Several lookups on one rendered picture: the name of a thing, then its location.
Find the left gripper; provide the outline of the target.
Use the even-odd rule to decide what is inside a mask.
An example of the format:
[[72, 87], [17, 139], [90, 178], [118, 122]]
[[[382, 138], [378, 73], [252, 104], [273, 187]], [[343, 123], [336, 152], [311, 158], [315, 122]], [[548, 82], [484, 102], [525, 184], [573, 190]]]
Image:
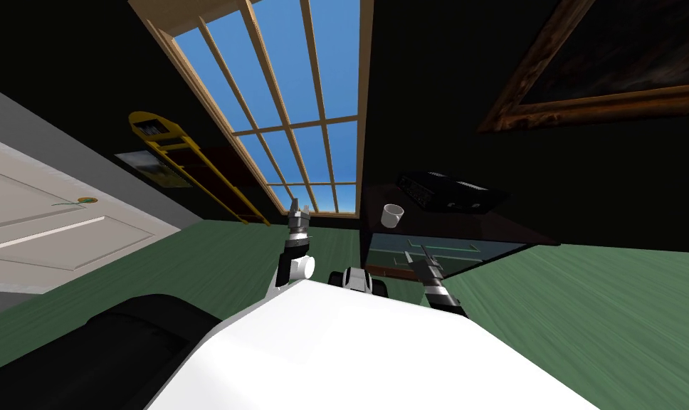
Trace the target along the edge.
[[288, 213], [288, 228], [291, 233], [307, 233], [310, 226], [310, 210], [309, 206], [305, 205], [300, 210], [300, 202], [297, 198], [293, 198]]

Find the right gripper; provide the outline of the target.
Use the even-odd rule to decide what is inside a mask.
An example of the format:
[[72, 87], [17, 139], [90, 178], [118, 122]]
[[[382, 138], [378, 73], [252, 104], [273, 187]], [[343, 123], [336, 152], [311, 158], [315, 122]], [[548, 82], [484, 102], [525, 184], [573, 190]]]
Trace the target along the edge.
[[417, 255], [413, 255], [410, 252], [404, 252], [404, 257], [406, 263], [410, 268], [414, 267], [415, 264], [415, 274], [426, 287], [438, 287], [442, 286], [443, 277], [438, 266], [438, 261], [433, 257], [433, 255], [428, 251], [427, 247], [422, 247], [424, 253], [423, 260], [419, 260]]

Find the white mug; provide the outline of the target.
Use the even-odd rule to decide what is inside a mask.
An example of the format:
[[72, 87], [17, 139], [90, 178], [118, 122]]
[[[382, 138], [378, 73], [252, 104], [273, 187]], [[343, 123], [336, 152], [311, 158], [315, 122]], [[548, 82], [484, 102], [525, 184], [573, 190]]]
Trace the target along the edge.
[[380, 218], [381, 225], [385, 228], [395, 228], [398, 226], [404, 209], [396, 204], [385, 204]]

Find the grey-blue drawer front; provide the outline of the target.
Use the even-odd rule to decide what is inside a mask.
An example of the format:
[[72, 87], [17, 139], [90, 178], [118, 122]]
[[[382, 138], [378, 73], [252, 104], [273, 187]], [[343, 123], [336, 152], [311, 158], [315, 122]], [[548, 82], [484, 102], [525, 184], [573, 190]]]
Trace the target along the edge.
[[372, 236], [366, 262], [373, 266], [407, 269], [405, 253], [413, 261], [419, 261], [424, 259], [423, 250], [426, 248], [443, 272], [452, 274], [520, 247], [521, 243], [376, 233]]

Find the black box-shaped device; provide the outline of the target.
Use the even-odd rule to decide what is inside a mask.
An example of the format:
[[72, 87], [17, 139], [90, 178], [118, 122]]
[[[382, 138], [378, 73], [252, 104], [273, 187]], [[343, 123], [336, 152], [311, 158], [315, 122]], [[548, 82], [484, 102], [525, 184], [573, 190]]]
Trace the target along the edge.
[[498, 189], [436, 172], [403, 172], [396, 185], [424, 211], [436, 213], [486, 214], [510, 198]]

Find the dark wooden desk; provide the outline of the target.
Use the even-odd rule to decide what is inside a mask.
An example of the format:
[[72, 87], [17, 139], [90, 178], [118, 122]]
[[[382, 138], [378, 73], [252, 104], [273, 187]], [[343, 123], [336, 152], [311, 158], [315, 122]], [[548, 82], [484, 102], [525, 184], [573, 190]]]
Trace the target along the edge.
[[[457, 273], [443, 273], [444, 278], [473, 270], [533, 246], [558, 246], [559, 244], [558, 241], [510, 221], [495, 212], [483, 215], [426, 212], [395, 184], [366, 186], [363, 188], [362, 200], [361, 265], [375, 275], [388, 278], [416, 280], [410, 267], [396, 269], [367, 264], [366, 259], [372, 236], [376, 233], [522, 244], [522, 247], [516, 248], [514, 251], [504, 253], [489, 261], [483, 261]], [[385, 228], [381, 225], [380, 218], [385, 204], [396, 204], [404, 209], [404, 215], [395, 228]]]

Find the wooden-framed window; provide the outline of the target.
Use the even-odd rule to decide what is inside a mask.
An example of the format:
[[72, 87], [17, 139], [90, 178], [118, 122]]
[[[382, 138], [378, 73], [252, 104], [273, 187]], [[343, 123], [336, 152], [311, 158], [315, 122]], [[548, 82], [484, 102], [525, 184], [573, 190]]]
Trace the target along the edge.
[[374, 0], [128, 0], [281, 213], [360, 216]]

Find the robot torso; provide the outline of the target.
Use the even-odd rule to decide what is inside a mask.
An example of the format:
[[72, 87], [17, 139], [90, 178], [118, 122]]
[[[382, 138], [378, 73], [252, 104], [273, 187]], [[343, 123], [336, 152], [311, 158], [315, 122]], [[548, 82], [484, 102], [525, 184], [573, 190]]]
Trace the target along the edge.
[[599, 410], [478, 324], [299, 280], [207, 332], [145, 410]]

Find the yellow shelf unit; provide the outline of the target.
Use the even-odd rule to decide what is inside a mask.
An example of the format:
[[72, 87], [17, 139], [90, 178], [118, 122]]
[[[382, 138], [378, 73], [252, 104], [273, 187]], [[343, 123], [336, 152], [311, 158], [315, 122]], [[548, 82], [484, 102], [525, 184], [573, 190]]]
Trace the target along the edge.
[[201, 148], [178, 124], [159, 115], [135, 111], [132, 131], [173, 169], [244, 224], [270, 226], [267, 218], [241, 191], [258, 183], [232, 147]]

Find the white panelled door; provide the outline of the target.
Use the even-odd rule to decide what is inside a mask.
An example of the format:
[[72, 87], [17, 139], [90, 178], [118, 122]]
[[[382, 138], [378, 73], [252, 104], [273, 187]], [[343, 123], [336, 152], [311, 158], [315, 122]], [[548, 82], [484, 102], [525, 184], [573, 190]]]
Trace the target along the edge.
[[[81, 197], [98, 202], [54, 206]], [[46, 293], [176, 232], [0, 142], [0, 292]]]

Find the dark picture in wooden frame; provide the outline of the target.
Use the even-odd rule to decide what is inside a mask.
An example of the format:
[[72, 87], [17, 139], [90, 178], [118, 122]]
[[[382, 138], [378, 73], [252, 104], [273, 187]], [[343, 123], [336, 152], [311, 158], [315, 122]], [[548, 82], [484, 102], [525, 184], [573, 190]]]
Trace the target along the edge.
[[559, 0], [480, 132], [689, 115], [689, 0]]

